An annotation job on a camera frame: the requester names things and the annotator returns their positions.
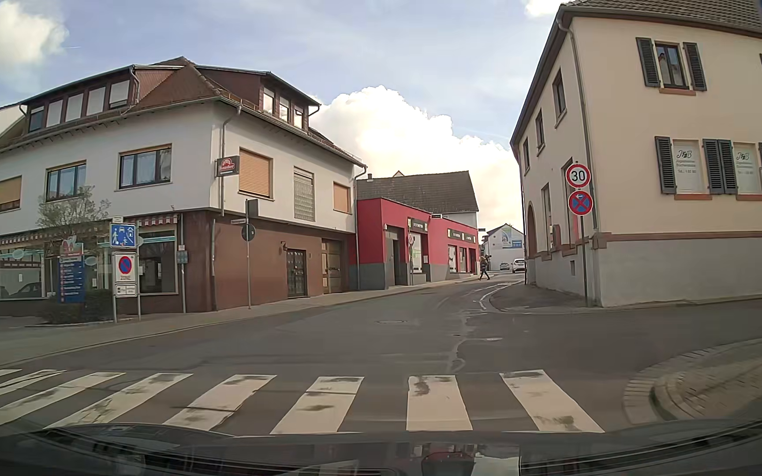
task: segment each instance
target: sidewalk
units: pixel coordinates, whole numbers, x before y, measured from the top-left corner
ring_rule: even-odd
[[[321,308],[378,297],[384,298],[426,288],[453,285],[477,278],[477,276],[471,276],[418,286],[394,286],[386,290],[361,290],[326,294],[311,298],[305,297],[270,302],[252,306],[251,309],[234,308],[216,312],[187,314],[148,314],[140,322],[133,319],[124,320],[119,324],[102,323],[76,327],[25,327],[25,325],[19,324],[16,327],[9,327],[7,324],[0,324],[0,367],[4,365],[19,365],[21,362],[37,357],[103,346],[113,342],[131,341],[152,335],[168,334],[181,330],[271,316],[284,312]]]

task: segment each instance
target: cream building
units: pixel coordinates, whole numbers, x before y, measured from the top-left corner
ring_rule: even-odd
[[[586,254],[587,293],[603,306],[762,296],[752,0],[562,5],[512,149],[538,286],[583,294]],[[573,163],[593,175],[584,237],[566,205]]]

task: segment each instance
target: speed limit sign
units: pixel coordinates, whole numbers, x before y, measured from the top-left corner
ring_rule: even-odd
[[[590,183],[590,169],[583,164],[572,164],[566,168],[566,181],[575,188],[584,188]]]

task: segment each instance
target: car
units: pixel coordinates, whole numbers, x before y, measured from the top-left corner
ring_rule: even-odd
[[[513,263],[511,263],[511,272],[515,273],[516,271],[525,271],[524,257],[518,257],[517,259],[513,260]]]

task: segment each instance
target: sky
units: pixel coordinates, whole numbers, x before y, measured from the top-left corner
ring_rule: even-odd
[[[273,71],[376,177],[469,170],[523,228],[508,142],[560,0],[0,0],[0,106],[178,56]]]

